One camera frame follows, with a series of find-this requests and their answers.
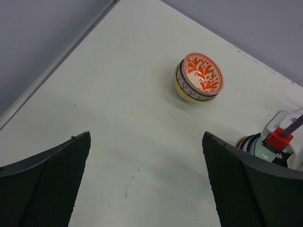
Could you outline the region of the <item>blue triangle pattern bowl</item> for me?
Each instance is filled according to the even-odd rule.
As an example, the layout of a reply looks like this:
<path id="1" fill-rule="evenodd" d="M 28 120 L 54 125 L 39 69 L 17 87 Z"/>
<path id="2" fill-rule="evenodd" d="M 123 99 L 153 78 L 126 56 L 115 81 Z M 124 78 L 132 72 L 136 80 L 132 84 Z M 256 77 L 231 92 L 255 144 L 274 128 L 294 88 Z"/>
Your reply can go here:
<path id="1" fill-rule="evenodd" d="M 187 81 L 185 80 L 185 78 L 183 76 L 183 61 L 184 60 L 182 60 L 179 64 L 180 71 L 177 74 L 178 83 L 179 83 L 180 87 L 183 89 L 183 91 L 195 100 L 207 100 L 212 97 L 216 97 L 218 95 L 218 93 L 211 95 L 211 92 L 213 90 L 215 90 L 215 88 L 206 88 L 206 84 L 208 82 L 203 81 L 201 77 L 200 77 L 200 82 L 204 85 L 205 88 L 200 88 L 199 92 L 194 90 L 193 87 L 187 83 Z"/>

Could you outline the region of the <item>cream bowl yellow centre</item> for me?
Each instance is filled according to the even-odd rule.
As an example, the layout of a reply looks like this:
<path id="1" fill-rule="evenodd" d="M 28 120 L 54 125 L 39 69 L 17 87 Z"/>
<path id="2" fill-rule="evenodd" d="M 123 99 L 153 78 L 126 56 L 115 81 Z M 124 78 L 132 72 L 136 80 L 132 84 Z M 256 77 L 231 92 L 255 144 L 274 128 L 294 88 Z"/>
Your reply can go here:
<path id="1" fill-rule="evenodd" d="M 215 97 L 212 97 L 212 98 L 207 99 L 207 100 L 195 100 L 192 97 L 190 97 L 189 95 L 187 95 L 178 83 L 177 74 L 178 74 L 179 71 L 180 71 L 180 69 L 179 69 L 179 64 L 178 64 L 176 66 L 176 69 L 175 69 L 175 88 L 176 88 L 177 93 L 179 94 L 179 96 L 182 99 L 184 99 L 185 101 L 191 102 L 191 103 L 207 103 L 207 102 L 211 102 L 215 99 Z"/>

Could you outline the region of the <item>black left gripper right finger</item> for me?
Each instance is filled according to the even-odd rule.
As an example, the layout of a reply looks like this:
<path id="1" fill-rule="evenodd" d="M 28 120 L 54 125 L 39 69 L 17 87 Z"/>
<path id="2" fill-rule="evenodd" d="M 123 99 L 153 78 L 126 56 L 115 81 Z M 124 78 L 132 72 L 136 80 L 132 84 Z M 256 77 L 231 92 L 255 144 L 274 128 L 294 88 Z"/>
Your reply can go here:
<path id="1" fill-rule="evenodd" d="M 222 227 L 301 227 L 303 174 L 241 149 L 210 132 L 202 138 Z"/>

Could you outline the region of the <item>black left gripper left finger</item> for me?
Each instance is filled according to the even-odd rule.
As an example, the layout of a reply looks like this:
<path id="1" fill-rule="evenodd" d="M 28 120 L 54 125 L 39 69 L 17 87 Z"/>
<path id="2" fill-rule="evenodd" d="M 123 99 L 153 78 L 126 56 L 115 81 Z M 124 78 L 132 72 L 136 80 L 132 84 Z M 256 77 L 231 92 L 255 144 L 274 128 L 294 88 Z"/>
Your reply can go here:
<path id="1" fill-rule="evenodd" d="M 67 227 L 91 146 L 88 131 L 0 168 L 2 227 Z"/>

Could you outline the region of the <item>pink rim bowl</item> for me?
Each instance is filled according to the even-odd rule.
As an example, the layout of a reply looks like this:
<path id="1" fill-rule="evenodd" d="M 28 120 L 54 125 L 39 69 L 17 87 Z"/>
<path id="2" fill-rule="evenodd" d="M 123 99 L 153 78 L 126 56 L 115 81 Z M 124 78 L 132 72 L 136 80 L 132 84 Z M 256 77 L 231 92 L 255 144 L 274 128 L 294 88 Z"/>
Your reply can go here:
<path id="1" fill-rule="evenodd" d="M 224 86 L 223 74 L 218 65 L 208 56 L 193 52 L 181 64 L 185 81 L 199 94 L 218 95 Z"/>

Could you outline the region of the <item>teal rim back bowl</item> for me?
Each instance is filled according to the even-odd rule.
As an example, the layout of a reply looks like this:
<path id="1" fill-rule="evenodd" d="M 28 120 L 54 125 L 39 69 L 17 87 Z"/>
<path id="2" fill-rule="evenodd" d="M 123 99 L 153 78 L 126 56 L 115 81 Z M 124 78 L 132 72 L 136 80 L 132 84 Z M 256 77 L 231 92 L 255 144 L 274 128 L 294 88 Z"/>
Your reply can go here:
<path id="1" fill-rule="evenodd" d="M 262 146 L 262 141 L 261 133 L 252 135 L 248 141 L 245 142 L 243 150 L 265 161 L 273 162 L 276 158 L 275 153 Z"/>

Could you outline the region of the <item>cream bowl with star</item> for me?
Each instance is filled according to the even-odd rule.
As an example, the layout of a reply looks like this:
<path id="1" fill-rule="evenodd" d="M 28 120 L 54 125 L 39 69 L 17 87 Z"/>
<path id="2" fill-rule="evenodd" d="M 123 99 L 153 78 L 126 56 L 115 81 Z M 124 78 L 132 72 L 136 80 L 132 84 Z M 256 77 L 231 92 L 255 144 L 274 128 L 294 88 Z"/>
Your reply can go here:
<path id="1" fill-rule="evenodd" d="M 241 145 L 243 144 L 243 142 L 244 142 L 244 140 L 245 140 L 246 138 L 248 138 L 248 136 L 241 137 L 241 138 L 237 141 L 235 147 L 240 149 L 240 148 L 241 148 Z"/>

